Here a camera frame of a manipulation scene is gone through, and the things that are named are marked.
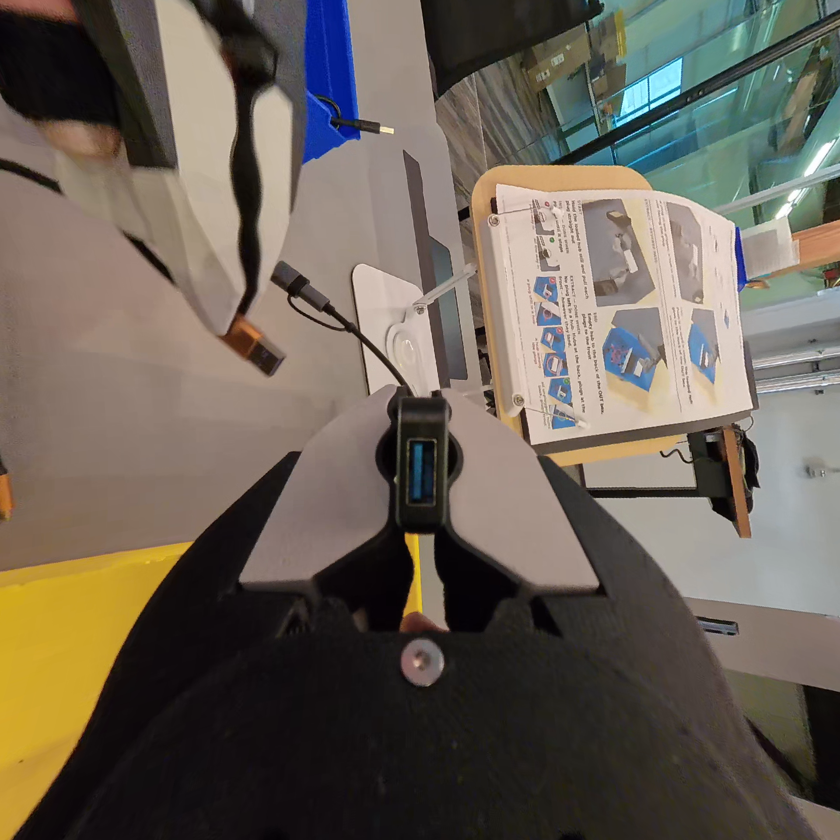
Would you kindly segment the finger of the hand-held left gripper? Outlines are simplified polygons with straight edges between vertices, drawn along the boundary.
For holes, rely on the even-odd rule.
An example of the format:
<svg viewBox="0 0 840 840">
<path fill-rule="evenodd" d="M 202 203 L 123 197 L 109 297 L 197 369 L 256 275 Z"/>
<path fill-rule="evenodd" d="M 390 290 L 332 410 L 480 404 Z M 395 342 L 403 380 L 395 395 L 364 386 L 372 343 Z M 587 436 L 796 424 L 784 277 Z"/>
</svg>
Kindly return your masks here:
<svg viewBox="0 0 840 840">
<path fill-rule="evenodd" d="M 239 256 L 246 315 L 262 295 L 287 238 L 298 195 L 308 121 L 306 26 L 302 1 L 241 2 L 245 47 L 238 67 L 238 127 L 246 130 L 238 174 Z"/>
<path fill-rule="evenodd" d="M 72 2 L 115 84 L 122 146 L 107 160 L 56 149 L 86 213 L 140 238 L 203 325 L 224 335 L 246 291 L 230 157 L 235 88 L 213 2 Z"/>
</svg>

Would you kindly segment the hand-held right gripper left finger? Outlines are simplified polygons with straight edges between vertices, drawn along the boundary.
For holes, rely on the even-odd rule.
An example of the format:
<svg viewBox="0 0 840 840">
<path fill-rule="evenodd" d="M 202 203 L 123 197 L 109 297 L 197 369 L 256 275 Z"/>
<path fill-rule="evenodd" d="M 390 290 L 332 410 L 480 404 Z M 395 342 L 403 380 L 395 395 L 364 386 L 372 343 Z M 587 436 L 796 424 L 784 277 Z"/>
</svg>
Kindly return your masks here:
<svg viewBox="0 0 840 840">
<path fill-rule="evenodd" d="M 396 393 L 381 388 L 306 444 L 240 573 L 243 588 L 310 606 L 334 598 L 372 631 L 399 629 L 415 606 L 415 534 L 393 518 L 393 446 L 385 476 L 377 458 Z"/>
</svg>

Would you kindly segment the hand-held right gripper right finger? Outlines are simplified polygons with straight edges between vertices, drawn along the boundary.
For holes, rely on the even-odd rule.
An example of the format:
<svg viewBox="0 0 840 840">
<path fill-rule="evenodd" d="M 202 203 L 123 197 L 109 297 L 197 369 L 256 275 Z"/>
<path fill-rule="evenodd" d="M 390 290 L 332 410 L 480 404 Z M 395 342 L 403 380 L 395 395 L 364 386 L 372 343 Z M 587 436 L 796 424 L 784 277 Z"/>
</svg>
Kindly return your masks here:
<svg viewBox="0 0 840 840">
<path fill-rule="evenodd" d="M 434 561 L 448 629 L 482 632 L 511 599 L 530 606 L 537 596 L 598 594 L 601 583 L 533 449 L 462 395 L 445 399 L 458 457 Z"/>
</svg>

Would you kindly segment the black hub cable grey plug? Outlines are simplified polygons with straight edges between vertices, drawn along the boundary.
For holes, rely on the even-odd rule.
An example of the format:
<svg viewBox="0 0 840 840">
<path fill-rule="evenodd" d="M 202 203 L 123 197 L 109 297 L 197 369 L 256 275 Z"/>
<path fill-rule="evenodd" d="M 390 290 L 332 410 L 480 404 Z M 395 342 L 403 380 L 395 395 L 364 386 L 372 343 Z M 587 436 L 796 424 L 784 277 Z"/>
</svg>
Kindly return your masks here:
<svg viewBox="0 0 840 840">
<path fill-rule="evenodd" d="M 317 290 L 309 278 L 305 277 L 297 269 L 292 268 L 285 261 L 279 261 L 273 269 L 270 280 L 287 295 L 289 307 L 298 315 L 310 322 L 316 323 L 331 332 L 347 333 L 353 336 L 360 345 L 370 351 L 373 356 L 381 362 L 388 372 L 394 377 L 397 384 L 401 386 L 408 395 L 417 396 L 414 389 L 409 385 L 405 376 L 400 373 L 393 362 L 389 361 L 385 353 L 379 350 L 374 343 L 361 331 L 351 320 L 342 315 L 331 303 L 330 299 Z M 298 306 L 297 301 L 303 301 L 311 310 L 326 316 L 330 321 L 324 321 L 304 311 Z"/>
</svg>

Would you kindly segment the black usb hub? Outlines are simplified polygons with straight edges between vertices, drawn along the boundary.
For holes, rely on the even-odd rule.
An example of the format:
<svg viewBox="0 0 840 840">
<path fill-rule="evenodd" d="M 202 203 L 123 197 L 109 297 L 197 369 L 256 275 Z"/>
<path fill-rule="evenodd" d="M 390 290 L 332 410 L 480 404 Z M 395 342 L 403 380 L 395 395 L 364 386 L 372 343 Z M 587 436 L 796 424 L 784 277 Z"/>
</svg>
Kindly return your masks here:
<svg viewBox="0 0 840 840">
<path fill-rule="evenodd" d="M 402 531 L 434 534 L 448 521 L 448 491 L 457 463 L 450 441 L 451 408 L 441 393 L 408 395 L 388 404 L 391 421 L 380 446 L 381 472 L 391 481 L 391 516 Z"/>
</svg>

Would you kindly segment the black usb cable orange plugs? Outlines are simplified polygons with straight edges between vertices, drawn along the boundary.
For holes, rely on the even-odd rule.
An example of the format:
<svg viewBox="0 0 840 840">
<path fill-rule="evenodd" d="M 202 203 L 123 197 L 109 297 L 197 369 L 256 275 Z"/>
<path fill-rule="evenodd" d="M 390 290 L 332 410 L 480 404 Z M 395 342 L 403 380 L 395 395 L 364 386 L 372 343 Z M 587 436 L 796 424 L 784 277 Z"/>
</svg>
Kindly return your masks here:
<svg viewBox="0 0 840 840">
<path fill-rule="evenodd" d="M 27 166 L 10 161 L 6 159 L 1 160 L 1 170 L 8 174 L 16 175 L 29 182 L 44 187 L 53 193 L 63 196 L 64 193 L 60 184 L 48 178 L 46 175 L 31 170 Z M 163 260 L 153 252 L 140 238 L 137 238 L 125 231 L 122 235 L 132 244 L 132 246 L 139 252 L 139 254 L 154 268 L 163 278 L 167 279 L 172 285 L 175 285 L 175 280 L 172 273 L 165 265 Z M 259 372 L 266 376 L 274 375 L 279 369 L 282 361 L 285 359 L 285 354 L 277 347 L 271 344 L 266 338 L 265 334 L 257 329 L 244 316 L 238 314 L 234 317 L 230 327 L 225 335 L 219 336 L 227 347 L 234 351 L 238 357 L 252 364 Z M 8 521 L 14 511 L 14 498 L 12 481 L 8 474 L 8 470 L 4 464 L 1 463 L 1 519 L 3 522 Z"/>
</svg>

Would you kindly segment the person's left hand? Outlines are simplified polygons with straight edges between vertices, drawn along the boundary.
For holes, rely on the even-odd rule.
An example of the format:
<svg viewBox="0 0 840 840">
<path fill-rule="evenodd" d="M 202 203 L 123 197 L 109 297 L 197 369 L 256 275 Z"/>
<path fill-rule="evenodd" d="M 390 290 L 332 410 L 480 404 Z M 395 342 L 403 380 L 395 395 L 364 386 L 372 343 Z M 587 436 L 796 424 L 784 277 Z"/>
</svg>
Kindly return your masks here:
<svg viewBox="0 0 840 840">
<path fill-rule="evenodd" d="M 1 16 L 3 14 L 23 14 L 60 20 L 77 24 L 84 29 L 72 2 L 3 1 Z M 36 126 L 53 148 L 78 159 L 110 159 L 119 155 L 123 143 L 120 126 L 106 127 L 83 122 L 38 122 L 29 119 L 27 121 Z"/>
</svg>

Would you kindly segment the blue plastic bin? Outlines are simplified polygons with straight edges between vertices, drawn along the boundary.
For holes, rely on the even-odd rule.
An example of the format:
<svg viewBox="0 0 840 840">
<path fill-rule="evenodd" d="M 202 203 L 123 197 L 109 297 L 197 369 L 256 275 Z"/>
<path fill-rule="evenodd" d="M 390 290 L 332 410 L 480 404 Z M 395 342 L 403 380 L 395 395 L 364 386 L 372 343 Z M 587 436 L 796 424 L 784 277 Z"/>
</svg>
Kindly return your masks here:
<svg viewBox="0 0 840 840">
<path fill-rule="evenodd" d="M 361 131 L 351 125 L 332 125 L 333 119 L 359 118 L 345 1 L 308 1 L 305 66 L 308 119 L 304 164 L 361 138 Z"/>
</svg>

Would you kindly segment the white monitor stand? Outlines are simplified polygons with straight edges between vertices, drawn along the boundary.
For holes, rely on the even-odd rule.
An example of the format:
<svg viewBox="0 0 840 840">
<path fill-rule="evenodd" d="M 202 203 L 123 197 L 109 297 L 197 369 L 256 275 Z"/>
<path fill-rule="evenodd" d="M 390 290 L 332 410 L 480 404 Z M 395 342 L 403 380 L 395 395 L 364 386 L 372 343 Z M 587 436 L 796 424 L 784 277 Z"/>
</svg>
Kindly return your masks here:
<svg viewBox="0 0 840 840">
<path fill-rule="evenodd" d="M 363 335 L 385 358 L 363 349 L 369 392 L 398 383 L 419 396 L 469 378 L 458 290 L 476 273 L 467 264 L 425 294 L 412 282 L 359 264 L 353 269 L 353 301 Z"/>
</svg>

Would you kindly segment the dark flat monitor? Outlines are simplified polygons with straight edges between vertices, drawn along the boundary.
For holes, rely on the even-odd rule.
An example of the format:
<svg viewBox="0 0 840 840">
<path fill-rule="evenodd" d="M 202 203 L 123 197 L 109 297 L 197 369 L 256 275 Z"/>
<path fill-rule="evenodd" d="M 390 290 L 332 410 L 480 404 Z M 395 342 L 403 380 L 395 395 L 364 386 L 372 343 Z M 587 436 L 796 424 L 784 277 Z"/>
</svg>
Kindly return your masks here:
<svg viewBox="0 0 840 840">
<path fill-rule="evenodd" d="M 449 280 L 453 272 L 452 257 L 448 248 L 430 233 L 420 164 L 403 152 L 409 204 L 413 220 L 416 252 L 421 289 L 430 292 Z M 460 326 L 459 305 L 456 291 L 451 289 L 433 301 L 428 310 L 437 376 L 441 386 L 468 379 L 467 357 Z"/>
</svg>

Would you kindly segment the light wooden board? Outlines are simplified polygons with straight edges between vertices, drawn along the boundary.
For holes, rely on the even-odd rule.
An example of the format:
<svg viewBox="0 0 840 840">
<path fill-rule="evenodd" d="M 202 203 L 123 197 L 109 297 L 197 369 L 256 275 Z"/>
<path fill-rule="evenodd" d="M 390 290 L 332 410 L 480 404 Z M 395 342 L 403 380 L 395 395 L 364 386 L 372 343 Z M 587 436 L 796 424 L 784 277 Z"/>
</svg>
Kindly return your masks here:
<svg viewBox="0 0 840 840">
<path fill-rule="evenodd" d="M 483 174 L 472 192 L 469 210 L 474 228 L 477 277 L 483 307 L 486 340 L 490 358 L 493 393 L 497 417 L 510 430 L 524 438 L 520 415 L 509 413 L 511 403 L 511 362 L 504 336 L 505 309 L 496 279 L 495 258 L 490 249 L 489 216 L 491 202 L 499 185 L 521 187 L 529 190 L 546 188 L 549 192 L 579 191 L 651 191 L 653 187 L 643 175 L 620 165 L 525 165 L 504 164 Z M 588 444 L 582 449 L 550 452 L 548 457 L 559 467 L 586 466 L 609 459 L 653 455 L 661 450 L 675 448 L 686 441 L 684 434 L 645 437 L 612 444 Z"/>
</svg>

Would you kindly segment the white document holder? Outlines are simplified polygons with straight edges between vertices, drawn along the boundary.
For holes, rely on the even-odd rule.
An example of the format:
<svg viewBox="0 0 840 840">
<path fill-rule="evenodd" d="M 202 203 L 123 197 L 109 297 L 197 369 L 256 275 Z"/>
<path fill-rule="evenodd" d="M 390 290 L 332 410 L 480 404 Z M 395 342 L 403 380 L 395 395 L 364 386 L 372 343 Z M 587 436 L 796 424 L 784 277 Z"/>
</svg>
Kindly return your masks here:
<svg viewBox="0 0 840 840">
<path fill-rule="evenodd" d="M 604 319 L 579 197 L 498 204 L 479 225 L 493 394 L 532 447 L 576 452 L 603 419 Z"/>
</svg>

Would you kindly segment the printed instruction sheet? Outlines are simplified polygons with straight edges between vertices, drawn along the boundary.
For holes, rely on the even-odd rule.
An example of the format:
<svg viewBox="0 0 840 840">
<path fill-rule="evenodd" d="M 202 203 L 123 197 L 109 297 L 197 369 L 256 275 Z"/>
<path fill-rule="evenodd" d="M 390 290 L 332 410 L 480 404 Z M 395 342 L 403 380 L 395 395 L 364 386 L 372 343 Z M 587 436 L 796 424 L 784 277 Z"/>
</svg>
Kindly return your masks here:
<svg viewBox="0 0 840 840">
<path fill-rule="evenodd" d="M 681 197 L 653 191 L 547 192 L 499 185 L 499 202 L 579 197 L 595 304 L 604 327 L 607 445 L 695 433 L 758 409 L 742 334 L 736 225 Z"/>
</svg>

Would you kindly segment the black mesh chair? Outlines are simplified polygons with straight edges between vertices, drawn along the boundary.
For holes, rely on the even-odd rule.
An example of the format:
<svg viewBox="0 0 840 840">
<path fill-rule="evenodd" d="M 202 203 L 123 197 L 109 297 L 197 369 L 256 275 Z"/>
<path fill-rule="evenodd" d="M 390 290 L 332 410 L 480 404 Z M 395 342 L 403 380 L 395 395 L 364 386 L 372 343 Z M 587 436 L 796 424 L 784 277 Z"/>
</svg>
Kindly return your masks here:
<svg viewBox="0 0 840 840">
<path fill-rule="evenodd" d="M 599 1 L 422 1 L 434 98 L 478 70 L 563 35 L 604 11 Z"/>
</svg>

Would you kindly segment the yellow plastic bin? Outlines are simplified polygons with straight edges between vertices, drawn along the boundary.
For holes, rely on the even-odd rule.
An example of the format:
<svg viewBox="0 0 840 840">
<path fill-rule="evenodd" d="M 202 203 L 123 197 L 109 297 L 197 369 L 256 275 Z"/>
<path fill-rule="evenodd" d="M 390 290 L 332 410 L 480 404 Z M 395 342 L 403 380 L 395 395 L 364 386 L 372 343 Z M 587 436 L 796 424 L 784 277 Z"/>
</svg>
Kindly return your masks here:
<svg viewBox="0 0 840 840">
<path fill-rule="evenodd" d="M 114 659 L 189 542 L 1 573 L 1 838 L 76 747 Z"/>
</svg>

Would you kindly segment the cardboard box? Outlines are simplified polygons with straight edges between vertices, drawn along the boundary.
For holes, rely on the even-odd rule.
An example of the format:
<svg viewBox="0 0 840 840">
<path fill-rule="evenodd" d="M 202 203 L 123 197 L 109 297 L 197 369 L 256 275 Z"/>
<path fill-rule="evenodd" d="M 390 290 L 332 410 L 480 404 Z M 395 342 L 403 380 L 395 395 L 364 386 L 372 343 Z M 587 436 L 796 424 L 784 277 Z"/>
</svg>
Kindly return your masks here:
<svg viewBox="0 0 840 840">
<path fill-rule="evenodd" d="M 530 89 L 540 92 L 554 81 L 573 75 L 591 57 L 590 36 L 581 25 L 526 48 L 522 53 L 522 66 Z"/>
</svg>

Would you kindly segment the metal railing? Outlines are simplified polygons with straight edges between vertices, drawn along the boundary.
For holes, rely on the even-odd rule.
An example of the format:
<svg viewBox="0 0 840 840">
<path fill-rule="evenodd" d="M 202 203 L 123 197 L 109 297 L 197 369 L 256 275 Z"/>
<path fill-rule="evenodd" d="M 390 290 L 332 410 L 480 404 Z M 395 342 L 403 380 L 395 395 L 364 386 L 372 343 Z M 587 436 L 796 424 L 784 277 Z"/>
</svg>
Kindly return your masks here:
<svg viewBox="0 0 840 840">
<path fill-rule="evenodd" d="M 819 392 L 839 386 L 838 342 L 810 343 L 802 349 L 775 353 L 752 361 L 759 396 Z"/>
</svg>

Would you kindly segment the frosted box with blue edge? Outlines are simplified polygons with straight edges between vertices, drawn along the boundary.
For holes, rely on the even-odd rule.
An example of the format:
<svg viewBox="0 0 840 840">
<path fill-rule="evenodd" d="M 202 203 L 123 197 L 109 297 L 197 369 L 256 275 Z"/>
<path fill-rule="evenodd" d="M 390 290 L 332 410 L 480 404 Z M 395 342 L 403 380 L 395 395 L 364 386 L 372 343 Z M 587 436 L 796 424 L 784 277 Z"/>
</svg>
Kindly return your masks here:
<svg viewBox="0 0 840 840">
<path fill-rule="evenodd" d="M 800 250 L 787 216 L 752 227 L 736 227 L 738 292 L 750 283 L 800 263 Z"/>
</svg>

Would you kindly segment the wooden beam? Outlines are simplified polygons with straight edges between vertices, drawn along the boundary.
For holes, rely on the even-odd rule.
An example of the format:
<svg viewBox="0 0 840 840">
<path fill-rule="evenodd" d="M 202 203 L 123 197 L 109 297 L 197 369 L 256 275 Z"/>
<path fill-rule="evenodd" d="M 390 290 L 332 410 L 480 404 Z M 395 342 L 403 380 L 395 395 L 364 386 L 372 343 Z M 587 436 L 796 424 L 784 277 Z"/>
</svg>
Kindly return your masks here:
<svg viewBox="0 0 840 840">
<path fill-rule="evenodd" d="M 802 272 L 837 263 L 839 228 L 840 221 L 837 219 L 794 233 L 792 237 L 799 257 L 794 269 Z"/>
</svg>

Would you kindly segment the wooden plank with black bracket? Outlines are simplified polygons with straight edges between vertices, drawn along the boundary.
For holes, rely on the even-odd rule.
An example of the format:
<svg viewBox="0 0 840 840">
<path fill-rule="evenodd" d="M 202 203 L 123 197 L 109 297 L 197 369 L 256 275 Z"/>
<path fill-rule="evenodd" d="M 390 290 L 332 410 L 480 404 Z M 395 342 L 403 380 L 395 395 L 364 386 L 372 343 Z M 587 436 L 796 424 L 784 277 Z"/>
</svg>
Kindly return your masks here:
<svg viewBox="0 0 840 840">
<path fill-rule="evenodd" d="M 588 486 L 580 469 L 583 488 L 594 499 L 661 500 L 702 499 L 720 518 L 727 520 L 740 539 L 753 535 L 750 515 L 758 485 L 751 444 L 738 424 L 690 433 L 685 447 L 661 449 L 663 460 L 677 458 L 690 469 L 692 483 L 683 486 Z"/>
</svg>

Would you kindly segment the glass partition black frame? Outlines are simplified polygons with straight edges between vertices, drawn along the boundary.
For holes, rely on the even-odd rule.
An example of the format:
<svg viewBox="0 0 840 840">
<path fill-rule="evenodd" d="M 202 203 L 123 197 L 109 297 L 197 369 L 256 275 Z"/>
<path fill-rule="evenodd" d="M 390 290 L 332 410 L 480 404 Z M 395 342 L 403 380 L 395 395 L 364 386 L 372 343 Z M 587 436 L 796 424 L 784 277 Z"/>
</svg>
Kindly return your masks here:
<svg viewBox="0 0 840 840">
<path fill-rule="evenodd" d="M 608 2 L 556 164 L 622 165 L 717 207 L 838 165 L 838 2 Z"/>
</svg>

